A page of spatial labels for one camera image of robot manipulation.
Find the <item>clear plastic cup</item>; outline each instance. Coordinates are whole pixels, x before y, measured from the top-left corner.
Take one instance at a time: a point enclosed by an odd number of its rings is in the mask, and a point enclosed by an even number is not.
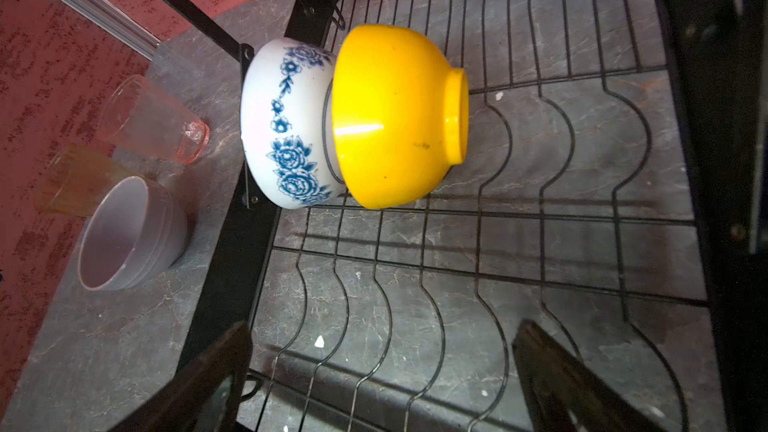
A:
[[[210,130],[178,100],[134,75],[107,101],[96,137],[142,156],[189,164],[205,150]]]
[[[135,175],[109,157],[70,144],[51,160],[32,201],[40,212],[89,217],[115,185]]]

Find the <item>black metal frame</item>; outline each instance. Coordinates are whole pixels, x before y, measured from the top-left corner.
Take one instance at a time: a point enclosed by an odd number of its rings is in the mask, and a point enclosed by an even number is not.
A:
[[[190,1],[164,1],[236,58],[245,74],[253,48],[237,44]],[[333,15],[337,1],[298,0],[285,35],[321,46],[331,21],[343,26],[341,15]],[[733,430],[762,430],[768,428],[768,258],[750,254],[749,225],[753,184],[760,179],[754,177],[754,151],[766,0],[744,0],[741,15],[733,0],[657,0],[657,5],[699,235],[726,421]],[[264,197],[244,167],[179,370],[233,323],[254,320],[279,215],[278,207]]]

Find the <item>countertop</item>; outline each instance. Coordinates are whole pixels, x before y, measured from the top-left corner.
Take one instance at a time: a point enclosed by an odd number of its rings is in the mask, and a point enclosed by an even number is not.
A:
[[[293,0],[251,0],[216,22],[258,50],[283,36],[292,7]],[[240,67],[190,30],[160,44],[147,77],[206,121],[208,149],[190,166],[122,150],[114,158],[181,200],[192,225],[189,245],[148,283],[88,292],[78,282],[78,240],[3,419],[5,432],[106,430],[174,375],[244,160]]]

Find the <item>pink glass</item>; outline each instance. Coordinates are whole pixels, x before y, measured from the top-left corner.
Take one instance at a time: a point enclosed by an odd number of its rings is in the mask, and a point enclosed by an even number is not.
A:
[[[146,77],[134,75],[107,101],[96,136],[143,156],[189,164],[205,150],[210,129]]]

